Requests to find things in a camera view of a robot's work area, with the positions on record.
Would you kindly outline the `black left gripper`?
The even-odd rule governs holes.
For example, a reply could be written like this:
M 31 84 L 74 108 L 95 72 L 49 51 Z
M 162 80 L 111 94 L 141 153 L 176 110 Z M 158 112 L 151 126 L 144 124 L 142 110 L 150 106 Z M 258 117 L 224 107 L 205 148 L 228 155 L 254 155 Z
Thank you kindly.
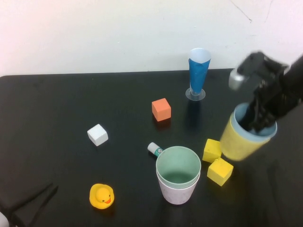
M 29 227 L 34 224 L 48 202 L 56 195 L 58 187 L 53 186 L 53 183 L 44 183 L 27 189 L 20 186 L 4 191 L 0 212 L 8 221 L 8 226 Z

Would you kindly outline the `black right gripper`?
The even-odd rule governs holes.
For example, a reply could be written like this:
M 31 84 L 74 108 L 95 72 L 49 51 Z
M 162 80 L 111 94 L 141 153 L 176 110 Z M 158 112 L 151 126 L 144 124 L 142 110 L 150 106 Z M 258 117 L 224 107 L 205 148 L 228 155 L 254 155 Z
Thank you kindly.
M 274 125 L 274 115 L 288 113 L 288 96 L 283 82 L 284 71 L 253 72 L 253 76 L 261 79 L 254 91 L 254 99 L 249 104 L 239 125 L 246 131 L 252 130 L 255 135 Z

